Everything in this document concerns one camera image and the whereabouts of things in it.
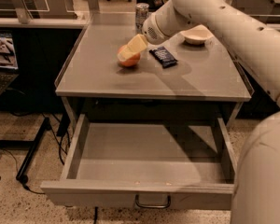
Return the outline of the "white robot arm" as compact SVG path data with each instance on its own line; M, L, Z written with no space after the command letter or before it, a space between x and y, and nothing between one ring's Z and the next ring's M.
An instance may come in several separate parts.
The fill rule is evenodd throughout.
M140 35L118 54L125 62L198 24L234 59L246 86L255 80L280 107L280 32L224 0L169 0L144 22ZM231 224L280 224L280 112L254 129L237 162Z

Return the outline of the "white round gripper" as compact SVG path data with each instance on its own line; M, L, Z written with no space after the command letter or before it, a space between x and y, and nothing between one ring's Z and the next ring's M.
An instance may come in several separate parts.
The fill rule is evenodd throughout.
M126 62L132 56L147 48L147 44L159 45L181 31L193 27L190 11L177 7L172 0L153 12L145 21L142 35L135 35L118 52L120 62Z

